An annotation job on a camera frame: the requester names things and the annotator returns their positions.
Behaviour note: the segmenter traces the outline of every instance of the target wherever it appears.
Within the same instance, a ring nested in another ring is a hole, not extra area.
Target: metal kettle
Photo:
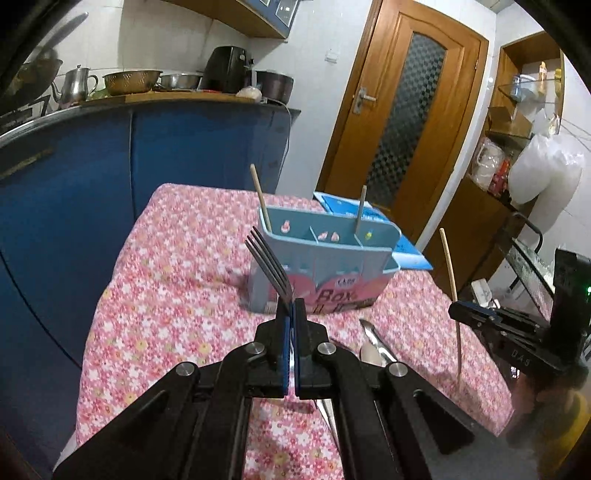
[[[67,72],[61,92],[58,90],[55,83],[51,84],[53,99],[59,105],[60,109],[85,102],[88,94],[96,90],[96,87],[99,84],[99,78],[96,75],[88,75],[89,71],[90,69],[80,68],[80,65],[78,65],[78,68]],[[88,91],[88,78],[94,78],[96,82],[90,92]]]

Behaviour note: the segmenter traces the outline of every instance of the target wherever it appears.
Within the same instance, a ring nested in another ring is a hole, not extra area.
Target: door handle
[[[355,105],[353,107],[353,113],[355,115],[359,115],[361,113],[361,107],[363,105],[363,101],[365,100],[366,102],[377,102],[378,99],[376,97],[372,97],[367,95],[367,88],[366,87],[361,87],[359,89],[359,91],[357,92],[357,97],[355,98]]]

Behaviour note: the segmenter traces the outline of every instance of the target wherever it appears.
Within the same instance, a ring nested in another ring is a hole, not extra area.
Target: colander
[[[161,73],[161,70],[131,70],[109,73],[103,78],[109,95],[127,95],[149,92],[158,81]]]

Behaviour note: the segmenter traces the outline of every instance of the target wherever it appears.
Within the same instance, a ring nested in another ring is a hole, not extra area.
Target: blue storage box
[[[325,212],[268,207],[273,233],[259,209],[258,228],[283,265],[294,297],[310,313],[331,313],[372,305],[400,270],[392,249],[400,230],[392,222],[361,220]],[[273,313],[277,293],[256,261],[248,280],[249,310]]]

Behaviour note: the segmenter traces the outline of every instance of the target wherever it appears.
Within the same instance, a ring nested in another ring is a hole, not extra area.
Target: white plastic bag
[[[548,155],[549,142],[549,138],[535,135],[509,171],[509,193],[516,203],[529,202],[550,184],[554,163]]]
[[[493,175],[497,172],[505,152],[489,138],[483,138],[472,157],[471,177],[482,190],[487,191]]]
[[[509,193],[519,204],[527,203],[547,190],[574,194],[585,165],[583,147],[569,135],[536,135],[524,148],[509,172]]]

